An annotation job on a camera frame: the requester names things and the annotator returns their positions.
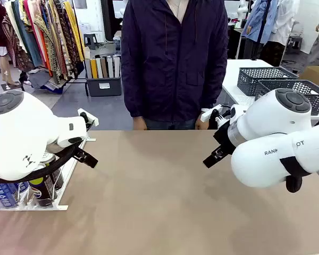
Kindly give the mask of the white side table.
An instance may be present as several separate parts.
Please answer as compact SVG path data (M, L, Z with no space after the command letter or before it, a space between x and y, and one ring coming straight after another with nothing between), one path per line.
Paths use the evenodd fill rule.
M223 81L223 90L236 104L250 106L255 101L255 96L246 96L238 87L238 75L241 67L272 67L262 60L230 59L226 67L226 75ZM319 120L317 116L311 116L313 120Z

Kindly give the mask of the grey plastic step stool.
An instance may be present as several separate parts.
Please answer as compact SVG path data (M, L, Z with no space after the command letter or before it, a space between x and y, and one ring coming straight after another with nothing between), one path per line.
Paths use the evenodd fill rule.
M83 35L84 43L86 47L89 47L91 50L95 50L98 46L98 41L94 33L84 34Z

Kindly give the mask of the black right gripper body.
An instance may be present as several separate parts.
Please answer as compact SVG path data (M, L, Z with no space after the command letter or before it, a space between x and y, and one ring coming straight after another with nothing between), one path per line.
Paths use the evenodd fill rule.
M229 126L230 121L226 121L222 126L220 126L217 129L217 131L213 135L215 140L219 143L219 146L216 151L223 155L231 155L236 148L230 141L230 138L228 136Z

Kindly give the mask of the person in dark navy jacket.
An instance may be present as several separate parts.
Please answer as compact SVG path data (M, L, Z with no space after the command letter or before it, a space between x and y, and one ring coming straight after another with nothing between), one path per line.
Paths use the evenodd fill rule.
M224 0L128 0L121 74L132 120L147 130L194 130L214 106L226 73Z

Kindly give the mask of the cardboard box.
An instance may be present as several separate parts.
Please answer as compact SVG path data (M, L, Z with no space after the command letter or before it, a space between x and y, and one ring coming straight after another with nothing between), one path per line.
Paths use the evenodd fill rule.
M319 66L308 66L299 76L301 80L308 80L319 86Z

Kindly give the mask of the person's right hand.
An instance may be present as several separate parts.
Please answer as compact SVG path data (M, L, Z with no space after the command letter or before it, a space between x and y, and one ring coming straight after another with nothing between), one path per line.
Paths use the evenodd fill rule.
M142 116L133 118L133 129L138 131L143 131L148 129L146 122Z

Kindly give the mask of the brown board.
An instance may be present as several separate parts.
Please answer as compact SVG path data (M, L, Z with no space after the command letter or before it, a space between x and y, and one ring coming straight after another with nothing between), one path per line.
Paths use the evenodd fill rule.
M100 64L101 64L101 68L102 68L103 78L108 78L107 67L106 67L106 58L105 57L101 57L100 58Z

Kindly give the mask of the black yellow-green drink can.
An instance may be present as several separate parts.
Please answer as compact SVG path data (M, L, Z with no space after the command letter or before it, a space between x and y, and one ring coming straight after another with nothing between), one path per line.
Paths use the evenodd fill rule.
M49 166L51 163L55 161L56 161L56 156L54 154L45 152L41 160L41 163L45 164L45 166ZM60 168L58 168L57 170L51 173L51 180L55 186L56 191L62 188L64 179L63 179L63 175L61 173Z
M30 180L29 185L40 207L49 207L53 204L53 183L49 175Z

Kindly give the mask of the person's left hand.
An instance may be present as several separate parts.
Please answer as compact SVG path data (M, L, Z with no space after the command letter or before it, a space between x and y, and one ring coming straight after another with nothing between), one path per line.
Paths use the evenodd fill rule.
M207 130L209 127L209 120L206 122L203 122L201 120L201 115L198 116L196 123L195 123L195 129L196 130Z

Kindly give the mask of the clothes rack with colourful garments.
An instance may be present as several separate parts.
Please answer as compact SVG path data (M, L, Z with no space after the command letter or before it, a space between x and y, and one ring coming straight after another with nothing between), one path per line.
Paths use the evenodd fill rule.
M20 84L61 94L85 69L72 0L9 0L1 28Z

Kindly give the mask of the grey plastic lattice basket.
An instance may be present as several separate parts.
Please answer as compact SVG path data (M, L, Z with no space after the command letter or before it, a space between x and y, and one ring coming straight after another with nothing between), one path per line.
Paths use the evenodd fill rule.
M259 80L293 80L298 75L283 67L241 67L237 87L246 96L255 96Z
M293 89L303 94L311 103L312 116L319 114L319 86L308 80L259 80L255 101L274 89Z

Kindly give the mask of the dark grey storage bin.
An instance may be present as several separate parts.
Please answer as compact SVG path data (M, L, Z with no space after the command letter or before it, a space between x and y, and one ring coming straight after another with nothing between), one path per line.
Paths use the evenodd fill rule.
M122 94L120 78L87 79L86 84L91 97L110 97Z

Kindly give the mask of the yellow board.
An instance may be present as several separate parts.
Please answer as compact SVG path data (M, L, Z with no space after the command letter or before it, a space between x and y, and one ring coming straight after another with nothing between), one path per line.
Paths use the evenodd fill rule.
M98 72L97 72L97 65L96 65L96 59L92 58L90 59L90 66L91 66L91 75L93 79L98 78Z

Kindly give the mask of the black stand pole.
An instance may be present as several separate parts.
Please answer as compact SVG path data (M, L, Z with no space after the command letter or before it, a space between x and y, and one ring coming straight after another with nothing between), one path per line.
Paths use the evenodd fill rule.
M253 61L257 60L257 53L258 53L259 46L261 44L261 39L262 39L264 27L266 25L266 20L267 20L267 15L268 15L268 12L269 12L269 9L270 9L270 5L271 5L271 0L267 0L265 11L264 11L262 22L261 22L260 31L259 31L257 42L256 42L256 45L255 45L255 49L254 49L254 52L251 55L251 59Z

